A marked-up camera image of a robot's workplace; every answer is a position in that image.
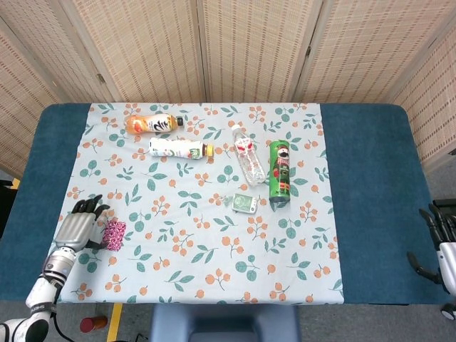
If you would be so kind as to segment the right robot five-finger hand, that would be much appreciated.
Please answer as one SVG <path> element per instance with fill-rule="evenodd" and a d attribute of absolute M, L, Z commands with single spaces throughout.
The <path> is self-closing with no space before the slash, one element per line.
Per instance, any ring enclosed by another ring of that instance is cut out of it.
<path fill-rule="evenodd" d="M 429 229 L 439 269 L 436 273 L 428 271 L 412 252 L 407 252 L 407 258 L 418 275 L 442 285 L 448 294 L 455 296 L 455 215 L 443 213 L 433 203 L 428 208 L 432 214 L 424 209 L 419 209 L 419 213 Z"/>

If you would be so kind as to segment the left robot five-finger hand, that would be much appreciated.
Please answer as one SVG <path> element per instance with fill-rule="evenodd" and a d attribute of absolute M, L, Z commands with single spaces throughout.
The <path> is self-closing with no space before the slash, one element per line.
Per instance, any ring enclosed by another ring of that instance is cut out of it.
<path fill-rule="evenodd" d="M 100 250 L 107 247 L 107 242 L 91 240 L 99 216 L 110 208 L 107 204 L 98 204 L 102 197 L 96 195 L 94 198 L 76 202 L 54 239 L 57 248 L 68 247 L 74 252 L 79 252 L 84 248 Z"/>

